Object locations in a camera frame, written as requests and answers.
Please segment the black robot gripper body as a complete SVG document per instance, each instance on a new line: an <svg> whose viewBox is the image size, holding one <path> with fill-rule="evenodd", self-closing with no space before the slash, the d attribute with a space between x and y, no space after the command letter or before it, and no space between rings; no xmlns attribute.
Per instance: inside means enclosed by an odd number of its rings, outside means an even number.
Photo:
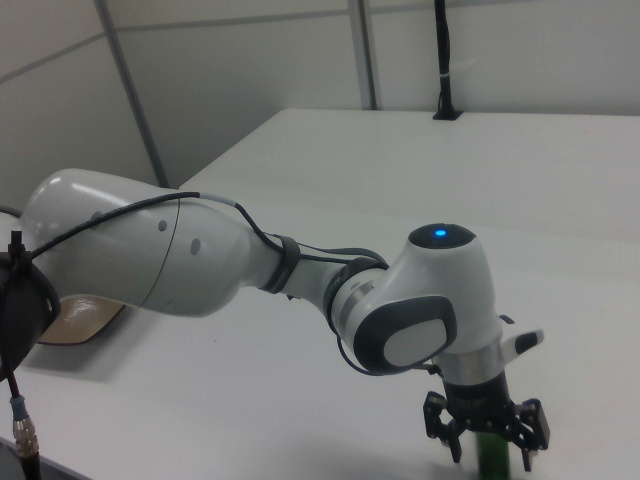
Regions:
<svg viewBox="0 0 640 480"><path fill-rule="evenodd" d="M475 385L443 382L447 411L474 432L505 432L512 417L506 374Z"/></svg>

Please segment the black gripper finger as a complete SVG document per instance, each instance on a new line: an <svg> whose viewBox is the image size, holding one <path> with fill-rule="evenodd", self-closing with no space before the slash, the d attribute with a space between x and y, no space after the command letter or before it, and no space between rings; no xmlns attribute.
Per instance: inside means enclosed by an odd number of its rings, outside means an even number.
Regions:
<svg viewBox="0 0 640 480"><path fill-rule="evenodd" d="M520 450L524 470L531 472L535 454L549 448L550 427L542 403L536 398L510 402L506 413L505 438Z"/></svg>
<svg viewBox="0 0 640 480"><path fill-rule="evenodd" d="M423 404L426 434L430 439L438 439L449 449L453 462L459 463L462 456L460 436L466 431L466 425L455 418L444 423L441 414L447 406L447 399L443 395L433 391L428 392Z"/></svg>

